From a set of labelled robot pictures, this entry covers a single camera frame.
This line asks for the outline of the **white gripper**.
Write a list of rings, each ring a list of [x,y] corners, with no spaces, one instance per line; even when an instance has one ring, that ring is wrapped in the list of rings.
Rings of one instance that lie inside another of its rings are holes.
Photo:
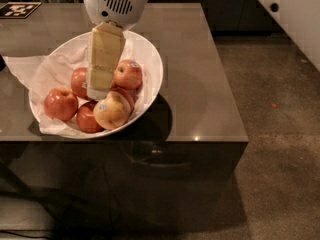
[[[97,25],[92,29],[88,46],[87,96],[100,100],[109,91],[114,70],[123,53],[126,39],[122,29],[130,29],[138,23],[148,0],[83,2],[90,20]]]

